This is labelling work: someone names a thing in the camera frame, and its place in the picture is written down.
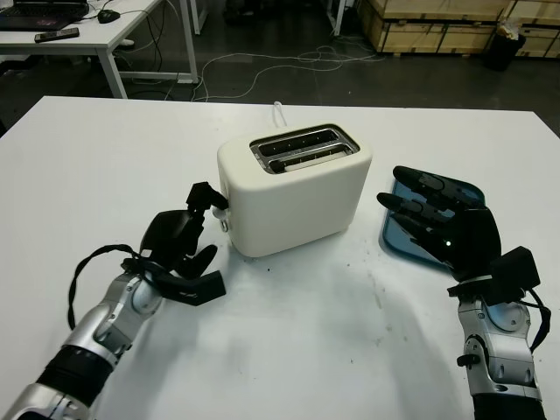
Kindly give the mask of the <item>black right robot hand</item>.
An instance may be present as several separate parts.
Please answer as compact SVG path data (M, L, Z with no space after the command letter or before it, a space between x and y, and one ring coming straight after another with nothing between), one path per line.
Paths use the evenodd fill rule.
M398 165L395 180L421 200L380 192L377 200L409 240L438 259L458 282L490 273L501 256L501 238L491 210L452 179Z

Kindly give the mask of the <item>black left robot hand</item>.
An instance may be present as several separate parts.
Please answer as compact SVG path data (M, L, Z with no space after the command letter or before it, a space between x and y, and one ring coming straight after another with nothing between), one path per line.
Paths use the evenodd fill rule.
M211 207L226 210L228 201L207 182L193 184L185 209L164 211L152 220L141 241L141 255L185 279L201 277L217 253L214 245L197 250L205 211Z

